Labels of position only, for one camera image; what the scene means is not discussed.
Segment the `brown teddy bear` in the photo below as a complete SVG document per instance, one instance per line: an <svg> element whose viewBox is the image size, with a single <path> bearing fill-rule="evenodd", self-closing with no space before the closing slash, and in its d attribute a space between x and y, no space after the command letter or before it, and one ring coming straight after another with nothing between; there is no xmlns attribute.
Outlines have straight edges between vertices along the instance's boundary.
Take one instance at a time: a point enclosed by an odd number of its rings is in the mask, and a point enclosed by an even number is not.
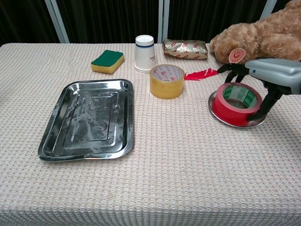
<svg viewBox="0 0 301 226"><path fill-rule="evenodd" d="M236 48L246 52L241 64L258 58L301 61L301 0L291 0L284 9L255 23L231 25L210 41L209 48L224 64Z"/></svg>

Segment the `gold foil snack package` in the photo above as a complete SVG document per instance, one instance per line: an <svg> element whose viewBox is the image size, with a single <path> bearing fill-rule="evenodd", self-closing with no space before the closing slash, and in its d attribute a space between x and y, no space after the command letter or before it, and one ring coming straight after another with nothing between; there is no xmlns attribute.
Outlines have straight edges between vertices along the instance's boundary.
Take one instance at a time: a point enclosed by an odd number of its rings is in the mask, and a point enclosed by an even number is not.
<svg viewBox="0 0 301 226"><path fill-rule="evenodd" d="M206 43L201 40L170 40L162 43L163 52L176 58L205 60L208 57Z"/></svg>

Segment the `black pleated curtain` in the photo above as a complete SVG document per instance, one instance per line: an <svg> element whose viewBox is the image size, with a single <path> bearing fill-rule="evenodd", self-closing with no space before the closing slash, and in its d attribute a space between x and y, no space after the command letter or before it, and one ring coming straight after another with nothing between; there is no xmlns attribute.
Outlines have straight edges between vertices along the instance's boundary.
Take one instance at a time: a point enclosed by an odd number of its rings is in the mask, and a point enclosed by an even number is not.
<svg viewBox="0 0 301 226"><path fill-rule="evenodd" d="M290 0L277 0L274 8L273 8L273 13L282 10L285 8L286 4L289 2Z"/></svg>
<svg viewBox="0 0 301 226"><path fill-rule="evenodd" d="M56 0L71 43L134 43L158 39L159 0Z"/></svg>
<svg viewBox="0 0 301 226"><path fill-rule="evenodd" d="M233 24L257 21L267 0L170 0L168 39L209 43Z"/></svg>
<svg viewBox="0 0 301 226"><path fill-rule="evenodd" d="M0 46L59 42L44 0L0 0Z"/></svg>

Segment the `beige woven tablecloth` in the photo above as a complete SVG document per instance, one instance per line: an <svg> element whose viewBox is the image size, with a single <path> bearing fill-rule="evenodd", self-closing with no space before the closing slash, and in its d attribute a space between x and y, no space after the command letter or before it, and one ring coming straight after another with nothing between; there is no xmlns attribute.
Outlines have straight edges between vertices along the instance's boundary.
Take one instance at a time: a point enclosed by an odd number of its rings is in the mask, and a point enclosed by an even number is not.
<svg viewBox="0 0 301 226"><path fill-rule="evenodd" d="M90 68L106 49L125 55L110 76ZM134 59L134 44L0 47L0 226L301 226L301 95L238 129L207 105L226 74L186 81L179 98L162 100ZM64 87L108 78L133 84L133 149L114 160L42 161Z"/></svg>

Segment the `red tape roll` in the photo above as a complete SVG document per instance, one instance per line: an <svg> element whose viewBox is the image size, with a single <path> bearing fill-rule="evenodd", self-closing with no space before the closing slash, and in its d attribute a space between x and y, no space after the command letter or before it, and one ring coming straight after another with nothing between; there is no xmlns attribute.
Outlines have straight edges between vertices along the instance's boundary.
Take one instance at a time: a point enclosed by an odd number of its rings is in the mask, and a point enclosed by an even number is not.
<svg viewBox="0 0 301 226"><path fill-rule="evenodd" d="M238 82L221 85L213 103L214 113L222 120L236 126L246 125L247 117L254 114L262 103L260 94Z"/></svg>

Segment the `red feather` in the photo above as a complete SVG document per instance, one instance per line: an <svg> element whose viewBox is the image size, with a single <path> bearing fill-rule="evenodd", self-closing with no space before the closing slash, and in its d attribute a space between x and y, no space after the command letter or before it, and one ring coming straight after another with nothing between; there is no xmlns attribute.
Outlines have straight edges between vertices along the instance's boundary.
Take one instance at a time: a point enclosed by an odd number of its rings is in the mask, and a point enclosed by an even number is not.
<svg viewBox="0 0 301 226"><path fill-rule="evenodd" d="M199 81L214 75L217 75L218 72L214 69L208 68L206 70L202 70L199 72L193 72L189 74L185 74L184 79L185 80L193 80L193 81Z"/></svg>

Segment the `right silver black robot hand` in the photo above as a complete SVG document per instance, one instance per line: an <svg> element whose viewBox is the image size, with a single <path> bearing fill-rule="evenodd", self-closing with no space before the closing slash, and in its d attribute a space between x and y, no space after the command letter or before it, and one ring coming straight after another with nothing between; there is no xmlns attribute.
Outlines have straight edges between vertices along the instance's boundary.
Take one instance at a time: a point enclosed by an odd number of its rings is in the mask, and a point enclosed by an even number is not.
<svg viewBox="0 0 301 226"><path fill-rule="evenodd" d="M246 75L262 81L268 94L259 110L248 116L248 121L258 120L271 110L283 95L301 95L301 62L287 59L260 58L245 64L229 63L221 66L217 72L230 71L225 82L241 82Z"/></svg>

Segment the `rectangular steel tray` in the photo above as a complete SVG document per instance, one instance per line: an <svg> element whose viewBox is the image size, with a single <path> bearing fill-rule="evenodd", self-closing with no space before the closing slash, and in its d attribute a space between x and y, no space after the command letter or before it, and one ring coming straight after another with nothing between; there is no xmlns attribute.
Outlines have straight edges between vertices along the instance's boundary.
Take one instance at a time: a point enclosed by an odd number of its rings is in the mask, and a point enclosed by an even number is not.
<svg viewBox="0 0 301 226"><path fill-rule="evenodd" d="M133 85L125 79L67 85L38 149L44 161L114 159L134 145Z"/></svg>

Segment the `white paper cup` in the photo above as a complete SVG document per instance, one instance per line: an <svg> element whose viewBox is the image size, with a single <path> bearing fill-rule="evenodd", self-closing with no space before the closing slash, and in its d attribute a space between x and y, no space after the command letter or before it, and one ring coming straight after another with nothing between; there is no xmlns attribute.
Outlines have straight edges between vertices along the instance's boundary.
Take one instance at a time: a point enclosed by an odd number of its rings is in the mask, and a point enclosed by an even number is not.
<svg viewBox="0 0 301 226"><path fill-rule="evenodd" d="M148 73L155 65L154 38L150 35L137 36L135 38L135 68Z"/></svg>

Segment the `small steel plate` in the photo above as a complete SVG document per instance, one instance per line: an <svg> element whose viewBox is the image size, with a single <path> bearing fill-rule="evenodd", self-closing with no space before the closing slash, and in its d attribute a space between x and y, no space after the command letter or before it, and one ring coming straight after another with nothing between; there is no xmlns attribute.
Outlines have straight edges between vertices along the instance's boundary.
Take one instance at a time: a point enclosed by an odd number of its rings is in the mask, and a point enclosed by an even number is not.
<svg viewBox="0 0 301 226"><path fill-rule="evenodd" d="M228 126L231 126L231 127L235 127L235 128L241 128L241 129L247 129L247 128L252 128L252 127L256 127L256 126L259 126L261 125L267 116L263 116L261 117L260 119L257 119L257 120L254 120L254 121L249 121L246 125L242 125L242 126L236 126L236 125L232 125L224 120L222 120L219 116L217 116L215 113L214 113L214 110L213 110L213 103L214 103L214 100L215 100L215 96L216 96L216 92L217 91L214 91L209 99L208 99L208 108L209 108L209 111L211 112L211 114L217 119L219 120L220 122L228 125Z"/></svg>

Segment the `green yellow sponge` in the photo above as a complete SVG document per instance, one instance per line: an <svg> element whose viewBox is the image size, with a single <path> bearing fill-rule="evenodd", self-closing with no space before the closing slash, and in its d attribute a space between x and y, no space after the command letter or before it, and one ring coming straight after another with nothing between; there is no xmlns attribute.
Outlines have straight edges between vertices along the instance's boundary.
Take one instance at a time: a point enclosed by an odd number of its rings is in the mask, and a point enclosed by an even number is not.
<svg viewBox="0 0 301 226"><path fill-rule="evenodd" d="M124 60L125 57L122 52L105 50L91 62L91 69L94 72L113 74Z"/></svg>

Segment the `yellow transparent tape roll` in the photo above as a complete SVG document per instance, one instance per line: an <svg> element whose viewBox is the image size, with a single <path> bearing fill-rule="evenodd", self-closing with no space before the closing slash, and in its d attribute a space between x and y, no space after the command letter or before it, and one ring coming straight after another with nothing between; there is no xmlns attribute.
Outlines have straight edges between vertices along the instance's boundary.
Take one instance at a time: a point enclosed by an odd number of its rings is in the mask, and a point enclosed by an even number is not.
<svg viewBox="0 0 301 226"><path fill-rule="evenodd" d="M161 99L174 99L182 94L184 86L184 71L182 68L162 64L150 71L150 92Z"/></svg>

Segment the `white metal frame post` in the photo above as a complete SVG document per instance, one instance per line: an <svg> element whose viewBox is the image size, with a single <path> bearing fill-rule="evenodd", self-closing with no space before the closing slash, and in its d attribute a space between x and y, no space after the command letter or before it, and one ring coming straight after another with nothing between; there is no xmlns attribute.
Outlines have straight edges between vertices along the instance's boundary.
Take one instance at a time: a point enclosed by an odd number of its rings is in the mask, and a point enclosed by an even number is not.
<svg viewBox="0 0 301 226"><path fill-rule="evenodd" d="M56 0L44 0L60 43L70 43Z"/></svg>
<svg viewBox="0 0 301 226"><path fill-rule="evenodd" d="M266 1L265 6L264 6L263 11L260 16L260 20L266 18L267 16L269 16L272 13L276 3L277 3L277 0L267 0Z"/></svg>
<svg viewBox="0 0 301 226"><path fill-rule="evenodd" d="M157 43L163 43L168 36L170 0L158 0L158 38Z"/></svg>

